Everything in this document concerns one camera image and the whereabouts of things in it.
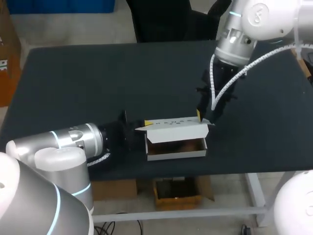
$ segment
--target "brown cardboard box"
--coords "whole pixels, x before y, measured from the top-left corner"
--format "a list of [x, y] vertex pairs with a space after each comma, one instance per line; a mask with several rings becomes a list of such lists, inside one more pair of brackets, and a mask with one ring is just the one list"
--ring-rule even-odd
[[191, 210], [196, 208], [202, 200], [202, 197], [206, 197], [212, 201], [214, 201], [214, 195], [211, 188], [211, 179], [209, 175], [198, 176], [193, 178], [194, 187], [188, 186], [188, 191], [195, 189], [195, 194], [192, 196], [185, 197], [171, 197], [171, 198], [161, 198], [158, 193], [157, 180], [154, 180], [154, 194], [156, 200], [156, 208], [161, 211], [173, 211], [173, 210]]
[[94, 201], [137, 197], [136, 180], [92, 181]]
[[0, 107], [10, 104], [21, 75], [21, 43], [14, 30], [5, 0], [0, 0], [0, 60], [7, 69], [0, 71]]

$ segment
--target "table surface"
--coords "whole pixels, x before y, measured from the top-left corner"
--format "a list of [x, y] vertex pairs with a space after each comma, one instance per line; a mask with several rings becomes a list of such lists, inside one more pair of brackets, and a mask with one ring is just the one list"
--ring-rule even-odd
[[[0, 151], [15, 138], [86, 122], [196, 116], [216, 42], [39, 48], [30, 52], [7, 111]], [[275, 47], [259, 44], [259, 57]], [[115, 154], [92, 180], [195, 176], [313, 168], [313, 89], [290, 52], [269, 58], [240, 80], [207, 137], [206, 157], [146, 161]]]

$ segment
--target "chair backrest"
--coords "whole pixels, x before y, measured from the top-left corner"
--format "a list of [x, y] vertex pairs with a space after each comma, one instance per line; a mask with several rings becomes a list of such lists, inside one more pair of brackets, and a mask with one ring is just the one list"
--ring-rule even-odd
[[182, 41], [191, 12], [189, 0], [126, 0], [138, 42]]

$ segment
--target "open box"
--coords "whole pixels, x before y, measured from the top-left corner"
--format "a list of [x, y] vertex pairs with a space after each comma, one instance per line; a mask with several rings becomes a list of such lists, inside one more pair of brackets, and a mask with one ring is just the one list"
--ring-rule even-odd
[[195, 209], [203, 198], [214, 201], [209, 175], [155, 179], [153, 190], [156, 208], [161, 211]]
[[137, 128], [146, 131], [145, 144], [148, 161], [204, 157], [207, 151], [205, 137], [211, 123], [198, 117], [157, 119], [145, 121]]

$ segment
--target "wire on floor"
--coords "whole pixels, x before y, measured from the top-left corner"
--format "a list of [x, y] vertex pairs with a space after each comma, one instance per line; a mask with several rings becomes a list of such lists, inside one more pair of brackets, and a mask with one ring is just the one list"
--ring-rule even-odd
[[[140, 235], [143, 235], [141, 223], [139, 220], [137, 220], [137, 222], [138, 222], [139, 227], [140, 227]], [[98, 235], [112, 235], [113, 234], [114, 229], [115, 229], [115, 221], [110, 222], [107, 228], [105, 228], [106, 224], [107, 223], [105, 222], [102, 227], [94, 226], [94, 229], [97, 231]], [[109, 233], [108, 231], [109, 231], [109, 228], [111, 225], [113, 225], [113, 227], [112, 227], [112, 231]]]

